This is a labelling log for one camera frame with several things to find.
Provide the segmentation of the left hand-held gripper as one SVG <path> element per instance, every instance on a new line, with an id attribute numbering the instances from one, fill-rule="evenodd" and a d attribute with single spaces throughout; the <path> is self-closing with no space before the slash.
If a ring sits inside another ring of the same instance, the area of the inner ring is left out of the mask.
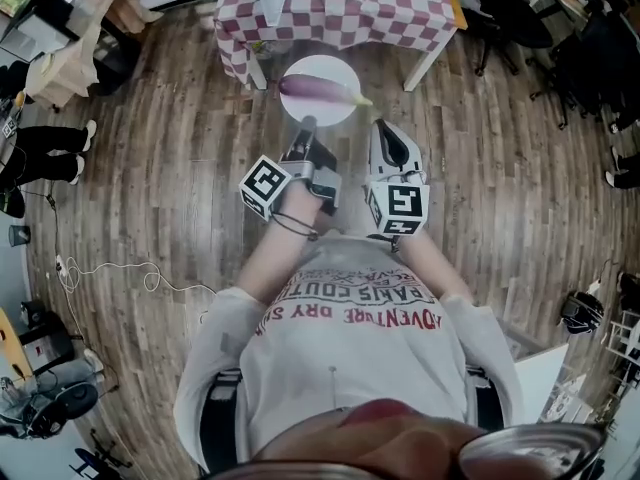
<path id="1" fill-rule="evenodd" d="M 336 157 L 316 138 L 317 119 L 305 116 L 288 150 L 279 161 L 262 155 L 239 183 L 243 204 L 263 220 L 279 206 L 281 194 L 291 181 L 302 181 L 312 195 L 323 201 L 321 210 L 334 215 L 339 206 L 342 178 Z"/>

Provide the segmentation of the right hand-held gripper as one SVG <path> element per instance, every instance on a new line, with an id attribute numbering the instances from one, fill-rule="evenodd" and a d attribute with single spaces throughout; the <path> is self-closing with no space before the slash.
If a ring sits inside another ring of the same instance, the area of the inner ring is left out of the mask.
<path id="1" fill-rule="evenodd" d="M 378 234 L 415 235 L 427 222 L 430 186 L 418 145 L 399 127 L 376 119 L 370 130 L 369 165 L 392 166 L 372 172 L 366 182 L 366 205 Z"/>

